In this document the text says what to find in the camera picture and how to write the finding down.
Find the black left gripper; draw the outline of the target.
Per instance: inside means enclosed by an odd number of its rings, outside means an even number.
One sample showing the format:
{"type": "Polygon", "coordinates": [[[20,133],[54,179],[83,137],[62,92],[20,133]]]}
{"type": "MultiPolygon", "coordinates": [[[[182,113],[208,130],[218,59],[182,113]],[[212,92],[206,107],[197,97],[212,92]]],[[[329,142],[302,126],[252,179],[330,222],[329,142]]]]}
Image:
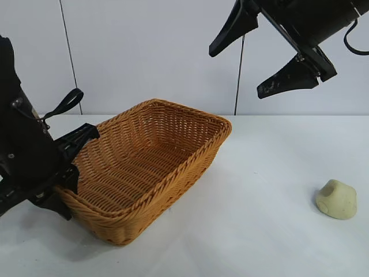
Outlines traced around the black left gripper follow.
{"type": "Polygon", "coordinates": [[[69,92],[60,104],[38,117],[25,93],[18,92],[5,104],[1,115],[1,214],[25,200],[72,218],[56,186],[78,193],[80,172],[73,160],[83,146],[99,138],[97,127],[85,123],[54,140],[46,120],[78,105],[83,92],[69,92]]]}

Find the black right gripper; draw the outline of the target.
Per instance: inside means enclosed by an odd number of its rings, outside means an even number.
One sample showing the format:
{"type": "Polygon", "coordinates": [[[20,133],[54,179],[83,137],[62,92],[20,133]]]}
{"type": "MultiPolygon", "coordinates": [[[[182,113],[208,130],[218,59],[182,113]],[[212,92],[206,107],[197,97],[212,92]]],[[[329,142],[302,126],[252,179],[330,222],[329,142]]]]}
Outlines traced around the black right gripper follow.
{"type": "Polygon", "coordinates": [[[219,34],[209,46],[215,57],[246,33],[258,28],[260,12],[296,50],[277,73],[257,86],[260,99],[282,92],[313,89],[337,72],[319,45],[368,12],[368,1],[237,0],[219,34]]]}

